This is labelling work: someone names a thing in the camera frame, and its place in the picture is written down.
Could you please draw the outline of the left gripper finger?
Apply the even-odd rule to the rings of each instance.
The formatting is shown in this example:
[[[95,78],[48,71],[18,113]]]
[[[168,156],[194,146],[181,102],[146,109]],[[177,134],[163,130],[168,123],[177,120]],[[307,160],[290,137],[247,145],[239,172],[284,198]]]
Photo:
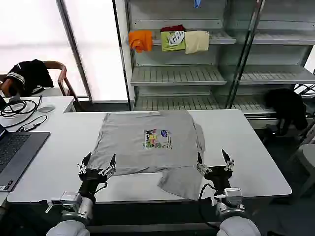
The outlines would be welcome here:
[[[109,163],[109,166],[101,170],[98,174],[104,177],[111,177],[116,171],[116,154],[113,155],[111,158],[111,161]]]
[[[89,163],[89,160],[91,158],[92,153],[90,152],[87,154],[81,163],[78,163],[77,166],[79,168],[79,174],[86,174],[87,173],[87,165]]]

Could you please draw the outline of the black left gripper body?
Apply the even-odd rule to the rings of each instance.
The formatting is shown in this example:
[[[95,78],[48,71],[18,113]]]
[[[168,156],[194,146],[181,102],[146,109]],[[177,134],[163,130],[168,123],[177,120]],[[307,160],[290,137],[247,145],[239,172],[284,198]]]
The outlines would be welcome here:
[[[106,183],[107,175],[103,175],[101,169],[87,169],[85,174],[79,174],[82,183],[78,190],[82,197],[95,200],[96,190],[99,184]]]

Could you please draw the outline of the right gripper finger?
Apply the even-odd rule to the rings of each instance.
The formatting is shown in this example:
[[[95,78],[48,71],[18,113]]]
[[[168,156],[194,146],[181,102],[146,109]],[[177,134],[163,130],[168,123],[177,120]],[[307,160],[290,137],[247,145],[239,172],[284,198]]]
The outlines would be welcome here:
[[[234,160],[230,159],[230,156],[228,153],[226,153],[223,149],[222,149],[222,154],[223,154],[223,158],[225,160],[225,171],[232,171],[233,167],[234,167]]]
[[[196,168],[201,174],[209,174],[212,172],[212,170],[208,166],[203,164],[203,160],[200,153],[198,153]]]

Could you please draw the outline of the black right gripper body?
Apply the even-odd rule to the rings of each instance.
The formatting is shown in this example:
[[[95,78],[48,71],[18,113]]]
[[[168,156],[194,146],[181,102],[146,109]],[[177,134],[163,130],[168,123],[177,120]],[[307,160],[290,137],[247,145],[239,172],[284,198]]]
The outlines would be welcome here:
[[[223,191],[230,188],[229,179],[232,177],[233,171],[226,168],[226,166],[213,166],[204,174],[204,178],[213,183],[216,191]]]

